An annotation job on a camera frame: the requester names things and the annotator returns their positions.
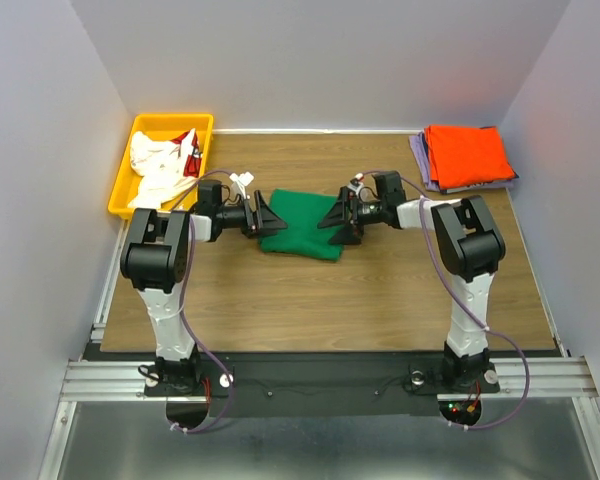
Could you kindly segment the green t shirt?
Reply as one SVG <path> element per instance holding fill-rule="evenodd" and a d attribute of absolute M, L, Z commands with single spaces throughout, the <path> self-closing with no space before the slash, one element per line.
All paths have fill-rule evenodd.
<path fill-rule="evenodd" d="M 334 206 L 334 196 L 276 189 L 270 197 L 271 209 L 287 223 L 287 228 L 259 240 L 264 253 L 299 255 L 336 262 L 344 247 L 332 245 L 337 227 L 318 228 L 318 223 Z"/>

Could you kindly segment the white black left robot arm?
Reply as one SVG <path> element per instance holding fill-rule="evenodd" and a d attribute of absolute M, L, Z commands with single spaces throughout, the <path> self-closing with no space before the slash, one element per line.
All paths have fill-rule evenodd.
<path fill-rule="evenodd" d="M 120 272 L 143 300 L 155 337 L 156 360 L 139 368 L 147 389 L 157 394 L 191 395 L 201 385 L 198 342 L 184 320 L 184 293 L 197 242 L 213 242 L 225 229 L 248 238 L 273 236 L 288 228 L 260 191 L 252 196 L 240 180 L 233 181 L 236 202 L 223 199 L 225 185 L 201 180 L 197 202 L 168 213 L 135 210 L 120 257 Z"/>

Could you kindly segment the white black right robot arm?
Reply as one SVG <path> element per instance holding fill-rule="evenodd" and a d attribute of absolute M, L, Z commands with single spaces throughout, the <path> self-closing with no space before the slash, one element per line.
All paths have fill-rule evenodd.
<path fill-rule="evenodd" d="M 341 187 L 319 229 L 336 228 L 333 245 L 358 245 L 364 227 L 385 224 L 394 229 L 419 229 L 444 288 L 452 299 L 451 323 L 444 342 L 438 380 L 448 389 L 462 390 L 490 369 L 487 336 L 489 293 L 500 261 L 504 239 L 484 199 L 434 201 L 425 195 L 409 200 L 406 180 L 396 171 L 374 171 L 375 197 L 363 197 L 364 175 Z"/>

